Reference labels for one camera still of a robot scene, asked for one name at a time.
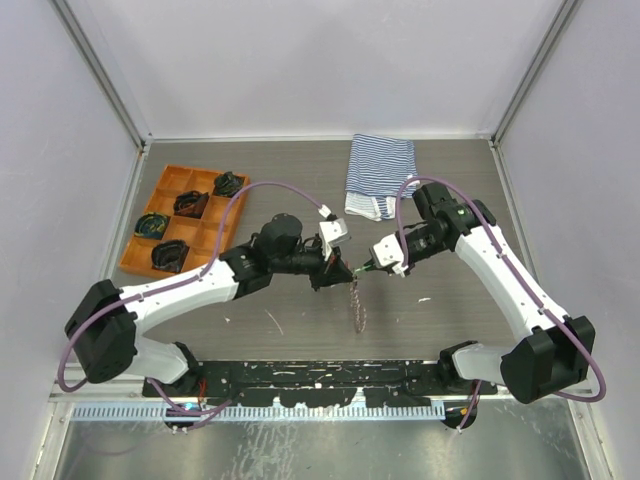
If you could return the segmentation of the green key tag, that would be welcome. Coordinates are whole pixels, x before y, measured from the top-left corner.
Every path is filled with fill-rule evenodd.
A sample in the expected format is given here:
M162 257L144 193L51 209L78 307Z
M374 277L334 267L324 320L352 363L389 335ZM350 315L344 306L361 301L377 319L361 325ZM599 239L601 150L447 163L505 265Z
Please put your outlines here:
M373 269L373 266L371 266L371 265L363 265L362 267L356 268L353 271L353 274L354 274L354 276L358 276L358 275L364 274L364 273L366 273L366 272L368 272L368 271L370 271L372 269Z

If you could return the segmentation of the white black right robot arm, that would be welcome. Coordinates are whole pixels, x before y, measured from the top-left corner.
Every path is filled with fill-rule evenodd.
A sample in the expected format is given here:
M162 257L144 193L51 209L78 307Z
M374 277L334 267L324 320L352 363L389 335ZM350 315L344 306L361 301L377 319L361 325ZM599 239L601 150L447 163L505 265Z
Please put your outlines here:
M441 351L438 379L459 394L473 381L504 386L522 404L548 395L576 400L568 388L593 374L598 402L606 394L602 370L592 356L595 327L585 316L572 317L536 282L508 245L495 217L478 200L435 177L416 184L412 198L420 222L383 237L370 249L362 271L406 277L420 261L451 251L479 278L506 318L512 347L466 341Z

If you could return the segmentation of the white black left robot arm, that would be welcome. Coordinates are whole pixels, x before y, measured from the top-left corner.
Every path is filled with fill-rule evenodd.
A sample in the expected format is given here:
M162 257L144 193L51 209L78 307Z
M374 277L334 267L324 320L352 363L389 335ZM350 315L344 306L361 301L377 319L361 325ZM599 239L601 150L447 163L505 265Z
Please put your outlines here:
M86 382L104 383L126 373L152 378L178 396L191 395L200 384L194 355L180 342L147 338L147 331L192 310L253 294L276 274L305 275L313 290L352 282L339 248L350 238L344 219L330 215L309 239L301 233L296 217L278 214L211 265L126 288L110 280L92 285L64 328Z

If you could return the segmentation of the striped blue white cloth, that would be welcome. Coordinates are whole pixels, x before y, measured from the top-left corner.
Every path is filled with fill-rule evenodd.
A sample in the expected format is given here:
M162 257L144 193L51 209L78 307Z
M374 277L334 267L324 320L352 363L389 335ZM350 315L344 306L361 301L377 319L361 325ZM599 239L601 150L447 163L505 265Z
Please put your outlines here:
M392 220L402 184L418 175L410 140L355 134L345 184L345 213L371 221Z

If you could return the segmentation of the orange compartment tray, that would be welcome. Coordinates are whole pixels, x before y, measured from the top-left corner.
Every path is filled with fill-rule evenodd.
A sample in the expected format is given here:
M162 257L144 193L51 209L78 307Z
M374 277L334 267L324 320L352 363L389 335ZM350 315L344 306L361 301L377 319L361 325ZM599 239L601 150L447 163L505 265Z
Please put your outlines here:
M249 184L249 177L223 172L167 165L142 213L158 212L170 217L161 240L143 239L133 233L121 255L121 271L154 279L164 279L205 265L218 247L230 248L246 199L231 203L231 196ZM200 219L175 216L175 198L191 190L207 192L209 200Z

